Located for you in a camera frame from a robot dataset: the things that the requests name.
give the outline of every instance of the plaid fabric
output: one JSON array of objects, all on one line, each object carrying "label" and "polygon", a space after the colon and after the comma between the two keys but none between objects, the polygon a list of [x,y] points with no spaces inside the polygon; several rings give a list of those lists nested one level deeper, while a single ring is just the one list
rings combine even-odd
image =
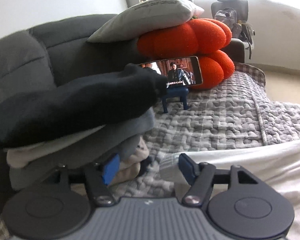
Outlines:
[{"label": "plaid fabric", "polygon": [[[141,177],[110,187],[114,197],[169,197],[173,183],[160,178],[160,161],[167,154],[258,147],[300,138],[300,105],[271,102],[266,78],[256,67],[236,63],[234,74],[217,87],[191,92],[188,110],[176,99],[154,107],[155,127],[144,135],[153,161]],[[73,187],[84,195],[82,185]],[[0,217],[0,240],[9,233]]]}]

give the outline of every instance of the sofa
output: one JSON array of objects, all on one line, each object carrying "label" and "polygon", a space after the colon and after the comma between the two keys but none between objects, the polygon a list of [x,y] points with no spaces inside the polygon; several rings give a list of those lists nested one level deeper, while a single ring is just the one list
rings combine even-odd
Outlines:
[{"label": "sofa", "polygon": [[[87,38],[114,14],[88,15],[45,23],[0,39],[0,103],[20,92],[53,90],[73,79],[123,70],[141,56],[136,40],[88,43]],[[244,45],[232,39],[223,49],[233,61],[244,62]],[[0,213],[14,194],[6,154],[0,149]]]}]

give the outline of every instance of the baseboard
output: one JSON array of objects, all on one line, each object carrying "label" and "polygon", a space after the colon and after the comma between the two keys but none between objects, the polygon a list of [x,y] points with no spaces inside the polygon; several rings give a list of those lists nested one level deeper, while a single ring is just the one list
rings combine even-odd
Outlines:
[{"label": "baseboard", "polygon": [[272,66],[272,65],[265,65],[265,64],[256,64],[256,63],[248,63],[248,64],[253,65],[263,71],[279,72],[279,73],[293,75],[293,76],[300,76],[300,70],[298,70],[298,69],[291,69],[291,68],[286,68],[286,67]]}]

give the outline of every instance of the blue miniature stool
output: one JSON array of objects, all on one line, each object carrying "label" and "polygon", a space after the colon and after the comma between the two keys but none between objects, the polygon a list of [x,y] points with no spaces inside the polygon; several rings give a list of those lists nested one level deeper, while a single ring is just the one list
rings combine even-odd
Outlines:
[{"label": "blue miniature stool", "polygon": [[166,114],[168,112],[167,109],[167,98],[175,98],[180,97],[180,102],[183,103],[183,109],[187,110],[187,96],[189,93],[189,89],[187,87],[177,87],[177,88],[168,88],[167,94],[162,97],[162,106],[163,106],[163,112]]}]

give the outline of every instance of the video on phone screen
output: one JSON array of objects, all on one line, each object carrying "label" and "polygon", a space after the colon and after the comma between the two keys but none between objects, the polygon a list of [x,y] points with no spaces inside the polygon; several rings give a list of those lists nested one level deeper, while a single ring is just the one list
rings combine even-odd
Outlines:
[{"label": "video on phone screen", "polygon": [[195,84],[194,71],[190,57],[141,64],[141,67],[152,68],[158,74],[166,76],[168,78],[167,85],[169,87]]}]

